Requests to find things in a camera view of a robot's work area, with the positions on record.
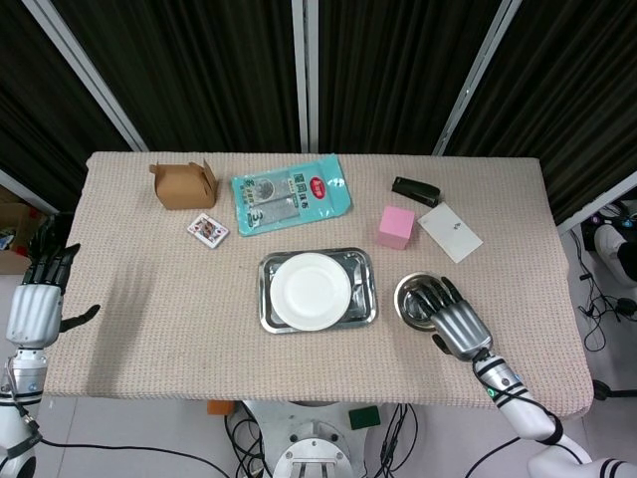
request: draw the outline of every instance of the beige textured tablecloth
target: beige textured tablecloth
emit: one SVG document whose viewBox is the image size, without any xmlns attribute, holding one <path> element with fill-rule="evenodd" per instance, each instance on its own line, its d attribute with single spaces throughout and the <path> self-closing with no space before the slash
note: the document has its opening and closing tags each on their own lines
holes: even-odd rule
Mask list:
<svg viewBox="0 0 637 478">
<path fill-rule="evenodd" d="M 167 211 L 151 163 L 206 159 L 220 179 L 210 213 L 230 235 L 210 250 L 186 233 L 199 210 Z M 587 410 L 591 380 L 566 283 L 567 262 L 536 159 L 341 155 L 353 207 L 344 216 L 244 238 L 229 179 L 313 155 L 104 153 L 89 176 L 69 243 L 80 242 L 65 316 L 92 322 L 60 336 L 47 392 L 109 397 L 253 398 L 488 406 L 467 363 L 394 312 L 398 281 L 449 277 L 495 337 L 495 351 L 555 413 Z M 484 240 L 460 264 L 415 226 L 404 251 L 374 243 L 383 207 L 428 207 L 390 192 L 396 175 L 439 186 Z M 275 251 L 355 246 L 372 259 L 379 314 L 349 331 L 272 335 L 259 322 L 257 269 Z"/>
</svg>

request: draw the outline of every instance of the white envelope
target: white envelope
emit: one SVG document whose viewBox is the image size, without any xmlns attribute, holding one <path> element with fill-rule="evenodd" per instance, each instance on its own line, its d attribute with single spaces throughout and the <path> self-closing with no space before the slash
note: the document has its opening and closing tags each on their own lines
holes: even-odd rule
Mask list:
<svg viewBox="0 0 637 478">
<path fill-rule="evenodd" d="M 418 224 L 456 264 L 482 245 L 482 239 L 444 202 L 418 219 Z"/>
</svg>

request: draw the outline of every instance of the black curtain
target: black curtain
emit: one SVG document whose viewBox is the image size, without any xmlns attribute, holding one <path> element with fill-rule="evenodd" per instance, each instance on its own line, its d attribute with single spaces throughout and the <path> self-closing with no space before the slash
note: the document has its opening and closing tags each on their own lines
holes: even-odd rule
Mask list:
<svg viewBox="0 0 637 478">
<path fill-rule="evenodd" d="M 429 154 L 500 0 L 321 0 L 321 151 Z"/>
<path fill-rule="evenodd" d="M 128 146 L 22 2 L 0 4 L 0 58 L 0 168 L 74 209 L 91 153 Z"/>
<path fill-rule="evenodd" d="M 557 223 L 637 170 L 637 2 L 523 2 L 445 153 L 538 157 Z"/>
<path fill-rule="evenodd" d="M 290 0 L 53 3 L 150 149 L 300 150 Z"/>
</svg>

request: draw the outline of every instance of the pink sponge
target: pink sponge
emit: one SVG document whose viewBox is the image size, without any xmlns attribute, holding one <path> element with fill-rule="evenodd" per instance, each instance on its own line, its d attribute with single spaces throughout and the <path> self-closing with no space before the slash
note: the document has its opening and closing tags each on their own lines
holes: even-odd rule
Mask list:
<svg viewBox="0 0 637 478">
<path fill-rule="evenodd" d="M 409 242 L 416 213 L 394 206 L 385 206 L 376 242 L 381 246 L 404 249 Z"/>
</svg>

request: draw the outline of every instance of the cardboard box on floor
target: cardboard box on floor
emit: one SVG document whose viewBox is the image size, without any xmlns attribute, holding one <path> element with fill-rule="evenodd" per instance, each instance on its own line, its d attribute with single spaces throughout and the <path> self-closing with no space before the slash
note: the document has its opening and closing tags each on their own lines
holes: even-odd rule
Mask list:
<svg viewBox="0 0 637 478">
<path fill-rule="evenodd" d="M 16 196 L 9 189 L 4 186 L 0 186 L 0 203 L 4 204 L 6 202 L 24 203 L 20 197 Z"/>
<path fill-rule="evenodd" d="M 40 227 L 43 215 L 26 204 L 0 204 L 0 229 L 12 227 L 16 235 L 9 250 L 0 251 L 0 274 L 24 274 L 31 261 L 27 257 L 29 241 Z"/>
<path fill-rule="evenodd" d="M 188 164 L 152 164 L 155 194 L 166 209 L 204 209 L 215 205 L 217 179 L 210 166 Z"/>
</svg>

